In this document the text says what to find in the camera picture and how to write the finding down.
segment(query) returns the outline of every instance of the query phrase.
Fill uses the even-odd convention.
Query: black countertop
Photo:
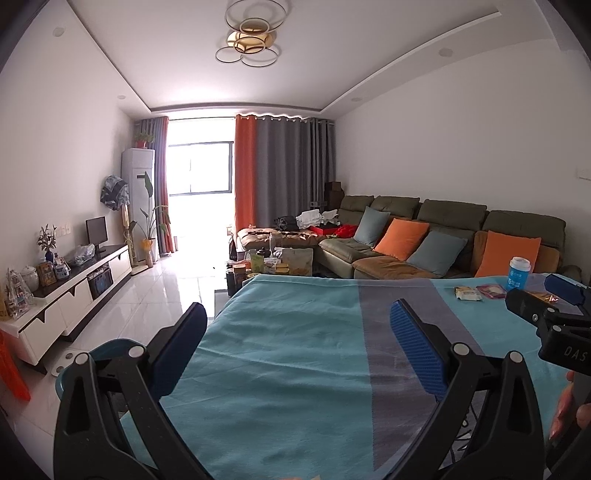
[[[69,282],[72,278],[81,274],[84,270],[87,270],[88,268],[97,264],[98,262],[105,259],[109,255],[114,254],[117,250],[120,250],[121,248],[126,247],[126,246],[127,246],[126,244],[123,244],[123,245],[103,245],[101,248],[105,249],[104,252],[101,252],[101,253],[97,252],[94,257],[92,257],[90,260],[87,260],[79,267],[72,267],[72,271],[70,272],[69,277],[64,278],[62,280],[58,280],[57,282],[55,282],[52,285],[49,285],[48,287],[40,287],[38,290],[33,292],[33,296],[38,297],[40,299],[44,299],[45,297],[47,297],[51,293],[55,292],[64,283]]]

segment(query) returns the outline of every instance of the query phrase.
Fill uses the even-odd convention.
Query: window
[[[168,194],[231,193],[233,148],[234,142],[169,145]]]

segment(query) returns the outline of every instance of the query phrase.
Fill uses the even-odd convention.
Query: human hand
[[[571,370],[566,374],[566,379],[570,384],[563,390],[558,399],[558,406],[556,407],[556,413],[552,420],[552,426],[550,427],[550,440],[559,435],[565,428],[564,416],[570,409],[573,402],[573,380],[574,372]],[[577,424],[581,429],[587,428],[591,423],[591,403],[581,405],[577,410]]]

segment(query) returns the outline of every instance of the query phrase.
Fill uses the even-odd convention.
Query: glossy white floor
[[[212,319],[214,291],[226,288],[223,264],[217,268],[212,264],[215,256],[181,251],[160,259],[154,268],[132,277],[74,343],[57,342],[52,353],[57,355],[66,347],[88,351],[114,338],[148,343],[162,327],[174,324],[194,301],[202,303]],[[31,401],[16,400],[0,381],[0,404],[29,455],[53,478],[53,435],[59,407],[55,377],[27,367],[20,371]]]

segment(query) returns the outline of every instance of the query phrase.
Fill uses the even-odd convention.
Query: gray pillow
[[[379,212],[373,208],[365,207],[353,239],[357,240],[360,244],[375,247],[389,217],[390,214],[388,212]]]
[[[407,263],[442,277],[456,261],[467,242],[465,238],[429,232],[415,253],[408,257]]]

